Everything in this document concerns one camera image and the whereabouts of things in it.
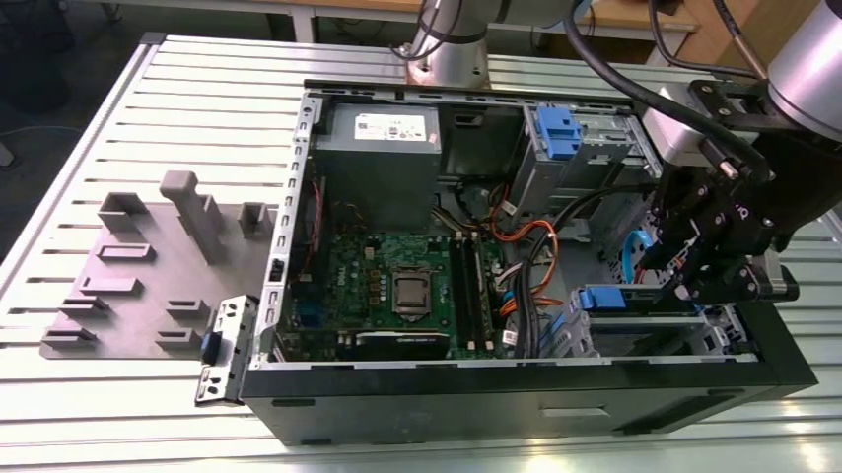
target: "black floor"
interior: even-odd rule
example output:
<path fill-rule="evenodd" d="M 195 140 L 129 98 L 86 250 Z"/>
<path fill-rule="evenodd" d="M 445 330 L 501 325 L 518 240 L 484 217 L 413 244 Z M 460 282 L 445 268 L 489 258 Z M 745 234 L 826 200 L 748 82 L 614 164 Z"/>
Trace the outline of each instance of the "black floor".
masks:
<path fill-rule="evenodd" d="M 0 135 L 22 127 L 59 125 L 85 129 L 146 32 L 270 39 L 266 15 L 178 8 L 122 8 L 123 19 L 110 25 L 99 4 L 71 2 L 67 20 L 75 47 L 53 57 L 73 95 L 55 112 L 30 115 L 0 101 Z M 410 40 L 413 24 L 321 19 L 321 41 L 387 45 Z M 529 55 L 529 33 L 493 32 L 493 52 Z M 0 259 L 11 249 L 78 140 L 70 130 L 39 129 L 0 136 L 17 156 L 15 165 L 0 170 Z"/>

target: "metal frame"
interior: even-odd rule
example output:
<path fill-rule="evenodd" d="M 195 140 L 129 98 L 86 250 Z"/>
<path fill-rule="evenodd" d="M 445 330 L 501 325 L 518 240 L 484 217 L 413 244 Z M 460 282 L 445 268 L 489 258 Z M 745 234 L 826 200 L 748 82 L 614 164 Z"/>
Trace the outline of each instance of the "metal frame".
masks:
<path fill-rule="evenodd" d="M 85 2 L 97 2 L 98 0 L 79 0 Z M 295 27 L 295 38 L 298 42 L 317 42 L 315 19 L 326 18 L 347 18 L 351 20 L 377 20 L 383 22 L 414 23 L 417 21 L 417 13 L 398 12 L 391 10 L 379 10 L 375 8 L 347 8 L 331 7 L 322 5 L 289 4 L 282 2 L 267 2 L 261 0 L 118 0 L 110 4 L 143 5 L 153 7 L 177 7 L 177 8 L 198 8 L 206 10 L 225 10 L 238 12 L 254 12 L 266 14 L 289 15 L 293 18 Z M 493 29 L 512 31 L 532 31 L 530 27 L 518 25 L 492 24 Z M 582 33 L 589 29 L 588 25 L 580 25 Z M 538 34 L 564 34 L 565 29 L 560 23 L 552 28 L 534 29 Z M 694 32 L 693 27 L 684 28 L 682 25 L 673 25 L 669 29 L 664 29 L 662 35 L 669 51 L 676 55 L 685 44 L 688 35 Z M 598 37 L 617 37 L 622 39 L 644 39 L 654 41 L 653 33 L 649 29 L 618 28 L 618 27 L 597 27 L 594 35 Z M 650 66 L 668 66 L 668 61 L 658 52 L 658 48 L 653 47 L 646 64 Z"/>

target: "motherboard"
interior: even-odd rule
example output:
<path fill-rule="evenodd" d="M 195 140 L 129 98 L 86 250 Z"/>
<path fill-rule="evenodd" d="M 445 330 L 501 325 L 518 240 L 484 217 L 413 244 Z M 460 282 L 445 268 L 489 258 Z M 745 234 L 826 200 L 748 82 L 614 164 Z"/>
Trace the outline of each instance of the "motherboard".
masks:
<path fill-rule="evenodd" d="M 337 234 L 322 299 L 301 297 L 282 346 L 295 358 L 493 359 L 504 355 L 493 268 L 501 248 L 477 235 Z"/>

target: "aluminum table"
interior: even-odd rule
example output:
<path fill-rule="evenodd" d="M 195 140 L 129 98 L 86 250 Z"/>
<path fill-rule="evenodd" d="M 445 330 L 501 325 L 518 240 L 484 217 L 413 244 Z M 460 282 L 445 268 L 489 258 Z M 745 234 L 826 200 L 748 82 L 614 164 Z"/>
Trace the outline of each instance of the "aluminum table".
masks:
<path fill-rule="evenodd" d="M 169 36 L 141 45 L 0 267 L 0 467 L 133 471 L 830 471 L 842 469 L 842 250 L 808 226 L 784 260 L 802 284 L 782 315 L 821 384 L 665 436 L 286 447 L 247 408 L 197 409 L 186 361 L 50 361 L 39 341 L 95 242 L 111 191 L 162 201 L 189 169 L 221 203 L 277 201 L 303 81 L 402 82 L 379 48 Z M 618 92 L 584 63 L 494 56 L 494 88 Z M 658 89 L 694 72 L 620 66 Z"/>

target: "blue tab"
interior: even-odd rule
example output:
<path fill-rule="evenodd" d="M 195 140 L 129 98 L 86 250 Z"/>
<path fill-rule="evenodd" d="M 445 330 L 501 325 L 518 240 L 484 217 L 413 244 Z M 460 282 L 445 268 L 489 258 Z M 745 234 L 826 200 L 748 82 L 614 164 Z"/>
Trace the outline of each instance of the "blue tab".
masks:
<path fill-rule="evenodd" d="M 537 119 L 541 137 L 548 143 L 548 155 L 554 161 L 577 156 L 582 146 L 582 127 L 568 107 L 541 106 Z"/>
<path fill-rule="evenodd" d="M 585 310 L 626 308 L 626 300 L 620 288 L 588 288 L 585 291 L 580 291 L 580 299 Z"/>

